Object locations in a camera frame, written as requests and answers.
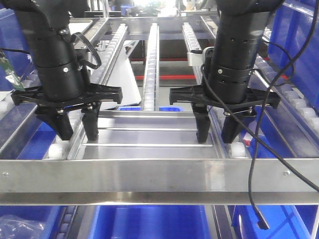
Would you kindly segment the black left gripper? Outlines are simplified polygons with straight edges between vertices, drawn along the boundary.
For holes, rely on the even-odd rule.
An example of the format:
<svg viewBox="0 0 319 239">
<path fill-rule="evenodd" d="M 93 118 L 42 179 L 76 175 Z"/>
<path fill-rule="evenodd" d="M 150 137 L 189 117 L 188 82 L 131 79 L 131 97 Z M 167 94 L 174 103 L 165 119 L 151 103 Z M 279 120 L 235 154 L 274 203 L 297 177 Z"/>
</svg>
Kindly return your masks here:
<svg viewBox="0 0 319 239">
<path fill-rule="evenodd" d="M 101 102 L 122 102 L 122 89 L 120 87 L 104 86 L 91 83 L 87 91 L 74 99 L 55 102 L 45 94 L 43 87 L 31 87 L 25 91 L 14 91 L 11 98 L 15 105 L 21 103 L 35 103 L 36 117 L 49 125 L 61 140 L 70 140 L 73 129 L 67 112 L 81 109 L 82 123 L 88 140 L 98 138 L 98 116 Z"/>
</svg>

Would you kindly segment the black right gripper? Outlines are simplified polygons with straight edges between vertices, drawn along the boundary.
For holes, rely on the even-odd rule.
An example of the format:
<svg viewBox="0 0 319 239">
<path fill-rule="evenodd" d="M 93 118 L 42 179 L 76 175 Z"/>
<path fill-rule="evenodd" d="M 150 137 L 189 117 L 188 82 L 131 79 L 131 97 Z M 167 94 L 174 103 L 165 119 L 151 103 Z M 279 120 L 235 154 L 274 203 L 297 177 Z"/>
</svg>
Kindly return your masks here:
<svg viewBox="0 0 319 239">
<path fill-rule="evenodd" d="M 213 87 L 191 86 L 172 88 L 169 94 L 170 104 L 177 102 L 191 103 L 192 111 L 196 121 L 196 137 L 198 143 L 207 141 L 210 128 L 207 105 L 224 109 L 229 114 L 241 114 L 250 111 L 255 106 L 266 106 L 277 108 L 280 96 L 274 92 L 251 89 L 247 86 L 235 87 Z M 233 117 L 227 116 L 224 120 L 221 137 L 224 143 L 232 143 L 243 127 Z"/>
</svg>

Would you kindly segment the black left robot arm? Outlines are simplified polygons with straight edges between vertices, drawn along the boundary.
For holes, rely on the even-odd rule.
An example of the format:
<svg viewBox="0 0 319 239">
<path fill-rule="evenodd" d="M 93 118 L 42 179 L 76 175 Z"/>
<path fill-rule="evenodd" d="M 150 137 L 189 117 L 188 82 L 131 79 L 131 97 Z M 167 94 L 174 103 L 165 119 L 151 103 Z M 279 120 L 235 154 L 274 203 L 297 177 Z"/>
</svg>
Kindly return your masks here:
<svg viewBox="0 0 319 239">
<path fill-rule="evenodd" d="M 102 61 L 82 33 L 71 33 L 71 17 L 81 17 L 89 6 L 85 0 L 3 0 L 12 9 L 26 38 L 40 86 L 15 90 L 15 105 L 35 103 L 36 115 L 62 140 L 73 129 L 69 112 L 80 110 L 89 140 L 98 137 L 98 115 L 102 101 L 122 101 L 120 87 L 91 83 L 88 69 L 98 69 Z"/>
</svg>

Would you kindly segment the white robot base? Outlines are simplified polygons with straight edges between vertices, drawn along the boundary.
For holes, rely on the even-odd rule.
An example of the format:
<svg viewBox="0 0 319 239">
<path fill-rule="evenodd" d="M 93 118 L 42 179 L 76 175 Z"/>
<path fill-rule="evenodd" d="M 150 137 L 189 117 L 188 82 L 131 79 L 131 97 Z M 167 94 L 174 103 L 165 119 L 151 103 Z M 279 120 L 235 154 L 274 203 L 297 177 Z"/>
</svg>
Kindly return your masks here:
<svg viewBox="0 0 319 239">
<path fill-rule="evenodd" d="M 103 66 L 108 63 L 109 56 L 107 53 L 113 50 L 115 47 L 112 46 L 110 50 L 107 50 L 107 45 L 110 41 L 101 41 L 102 46 L 98 47 L 98 54 L 102 60 L 102 66 L 97 69 L 97 73 L 92 73 L 90 76 L 91 83 L 99 83 L 99 77 L 102 76 Z M 110 75 L 109 80 L 106 82 L 107 86 L 121 87 L 123 93 L 123 99 L 120 104 L 116 102 L 102 102 L 102 110 L 110 110 L 121 106 L 132 106 L 137 105 L 141 102 L 142 98 L 137 87 L 135 76 L 131 67 L 129 56 L 135 49 L 139 41 L 126 40 L 119 53 L 115 66 Z"/>
</svg>

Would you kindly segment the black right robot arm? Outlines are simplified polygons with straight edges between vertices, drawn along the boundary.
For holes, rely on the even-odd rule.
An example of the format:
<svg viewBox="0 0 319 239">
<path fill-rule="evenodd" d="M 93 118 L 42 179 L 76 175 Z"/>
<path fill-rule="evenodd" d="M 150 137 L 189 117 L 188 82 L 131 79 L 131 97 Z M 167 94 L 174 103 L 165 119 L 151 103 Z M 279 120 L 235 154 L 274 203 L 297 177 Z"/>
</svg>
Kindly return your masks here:
<svg viewBox="0 0 319 239">
<path fill-rule="evenodd" d="M 232 143 L 256 118 L 255 106 L 266 97 L 248 87 L 265 27 L 281 0 L 218 0 L 221 11 L 213 49 L 205 49 L 200 85 L 173 88 L 169 101 L 189 102 L 195 116 L 197 141 L 208 137 L 208 106 L 224 109 L 224 143 Z"/>
</svg>

